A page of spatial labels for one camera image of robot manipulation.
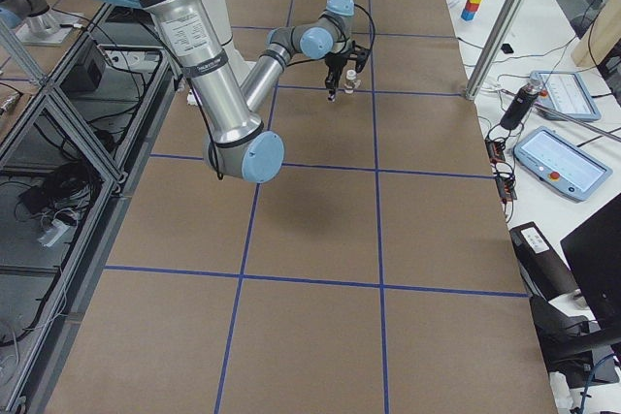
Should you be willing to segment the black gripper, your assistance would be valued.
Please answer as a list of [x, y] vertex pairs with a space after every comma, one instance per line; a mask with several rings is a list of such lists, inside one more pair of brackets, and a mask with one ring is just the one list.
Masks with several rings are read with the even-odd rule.
[[324, 81], [325, 88], [328, 91], [328, 101], [334, 102], [339, 85], [339, 76], [343, 73], [343, 69], [349, 60], [350, 52], [329, 52], [324, 57], [324, 63], [328, 68], [328, 75]]

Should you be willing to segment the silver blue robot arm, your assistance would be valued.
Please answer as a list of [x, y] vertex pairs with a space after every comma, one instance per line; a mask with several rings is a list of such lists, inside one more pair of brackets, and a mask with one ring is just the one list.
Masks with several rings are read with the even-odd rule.
[[354, 0], [327, 0], [317, 21], [273, 30], [253, 67], [234, 49], [224, 0], [101, 1], [151, 15], [203, 114], [206, 163], [218, 176], [251, 183], [271, 180], [283, 162], [280, 136], [265, 130], [257, 111], [291, 59], [302, 53], [325, 61], [325, 85], [334, 95], [345, 64], [354, 61], [361, 72], [371, 54], [352, 38]]

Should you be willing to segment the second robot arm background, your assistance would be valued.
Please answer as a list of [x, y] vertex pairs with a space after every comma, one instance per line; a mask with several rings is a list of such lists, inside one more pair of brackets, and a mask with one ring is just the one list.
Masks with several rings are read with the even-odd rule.
[[1, 0], [1, 20], [29, 46], [59, 46], [82, 29], [78, 17], [55, 11], [47, 0]]

